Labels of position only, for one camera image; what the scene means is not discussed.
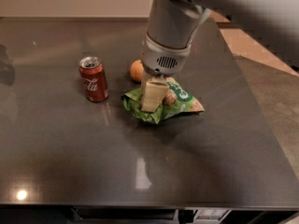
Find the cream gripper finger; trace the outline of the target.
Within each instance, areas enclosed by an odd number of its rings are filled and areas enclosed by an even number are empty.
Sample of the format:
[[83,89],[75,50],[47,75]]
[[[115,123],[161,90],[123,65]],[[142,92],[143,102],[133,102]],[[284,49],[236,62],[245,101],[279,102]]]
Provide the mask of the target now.
[[165,76],[145,76],[142,80],[141,110],[155,112],[166,96],[169,86]]

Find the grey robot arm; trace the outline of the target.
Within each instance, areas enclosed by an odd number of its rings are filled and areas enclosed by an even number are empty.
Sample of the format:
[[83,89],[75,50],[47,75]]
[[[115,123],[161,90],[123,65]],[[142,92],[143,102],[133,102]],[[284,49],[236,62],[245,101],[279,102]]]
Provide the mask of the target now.
[[180,72],[198,28],[212,12],[287,65],[299,65],[299,0],[153,0],[142,39],[145,71],[168,77]]

